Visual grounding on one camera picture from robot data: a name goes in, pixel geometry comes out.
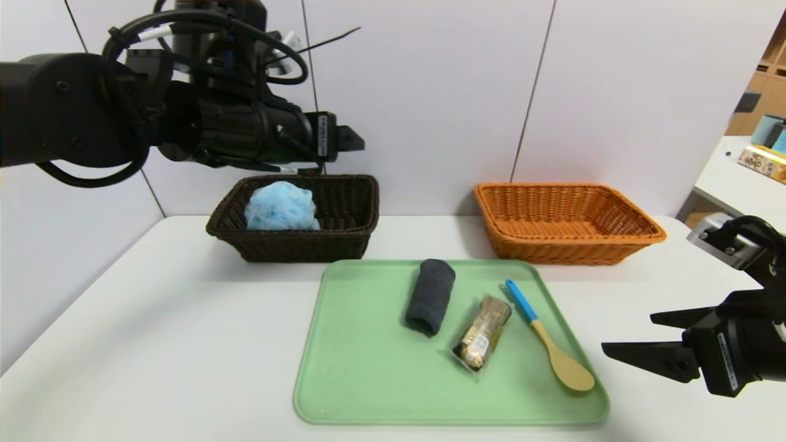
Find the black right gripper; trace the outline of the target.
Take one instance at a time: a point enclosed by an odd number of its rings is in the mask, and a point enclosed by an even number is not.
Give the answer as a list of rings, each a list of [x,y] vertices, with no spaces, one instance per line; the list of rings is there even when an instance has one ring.
[[[604,355],[681,383],[699,379],[701,370],[708,392],[724,397],[736,397],[753,382],[784,381],[784,293],[735,291],[719,305],[657,312],[650,320],[685,330],[688,346],[602,343]]]

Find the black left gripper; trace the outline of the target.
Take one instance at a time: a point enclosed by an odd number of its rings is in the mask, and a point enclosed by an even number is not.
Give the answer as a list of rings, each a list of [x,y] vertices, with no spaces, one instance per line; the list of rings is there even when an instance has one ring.
[[[350,126],[336,128],[336,115],[330,112],[303,112],[284,101],[263,101],[259,106],[266,135],[263,159],[268,163],[328,163],[338,152],[365,150],[364,139]]]

